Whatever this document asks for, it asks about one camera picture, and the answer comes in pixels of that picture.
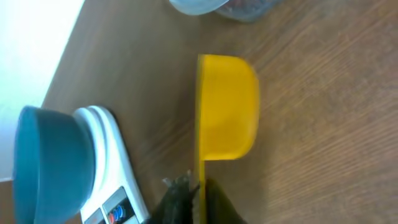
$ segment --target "brown wooden surface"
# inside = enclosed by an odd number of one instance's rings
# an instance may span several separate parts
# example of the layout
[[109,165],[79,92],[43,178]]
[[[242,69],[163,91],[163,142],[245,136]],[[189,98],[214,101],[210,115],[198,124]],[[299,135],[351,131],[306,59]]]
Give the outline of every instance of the brown wooden surface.
[[147,206],[193,167],[198,54],[258,73],[259,130],[210,162],[249,223],[398,222],[398,2],[285,0],[259,22],[190,17],[166,0],[86,0],[44,107],[103,105]]

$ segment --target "white kitchen scale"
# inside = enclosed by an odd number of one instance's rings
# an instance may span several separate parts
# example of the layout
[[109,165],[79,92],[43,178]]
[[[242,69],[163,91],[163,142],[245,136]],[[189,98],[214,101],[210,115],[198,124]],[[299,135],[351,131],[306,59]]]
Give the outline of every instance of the white kitchen scale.
[[80,210],[84,224],[138,224],[149,218],[113,115],[100,106],[73,116],[91,134],[96,169],[93,191]]

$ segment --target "teal bowl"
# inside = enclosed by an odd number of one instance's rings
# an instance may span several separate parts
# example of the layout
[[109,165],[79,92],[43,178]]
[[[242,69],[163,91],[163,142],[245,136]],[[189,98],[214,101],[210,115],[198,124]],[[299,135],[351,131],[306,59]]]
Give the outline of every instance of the teal bowl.
[[95,155],[89,133],[56,111],[25,107],[14,151],[17,223],[64,223],[90,197]]

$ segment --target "white wall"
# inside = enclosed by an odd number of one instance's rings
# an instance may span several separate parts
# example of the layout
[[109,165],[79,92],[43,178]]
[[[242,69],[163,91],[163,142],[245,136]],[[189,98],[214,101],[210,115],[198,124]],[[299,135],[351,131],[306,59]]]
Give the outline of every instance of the white wall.
[[19,112],[41,106],[83,0],[0,0],[0,181],[11,178]]

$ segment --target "kitchen scale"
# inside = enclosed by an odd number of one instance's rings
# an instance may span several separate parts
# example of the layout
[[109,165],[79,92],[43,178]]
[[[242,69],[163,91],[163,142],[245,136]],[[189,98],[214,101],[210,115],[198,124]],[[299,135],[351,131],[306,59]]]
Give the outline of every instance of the kitchen scale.
[[100,106],[73,116],[91,134],[96,172],[91,196],[80,210],[84,224],[139,224],[149,218],[113,115]]

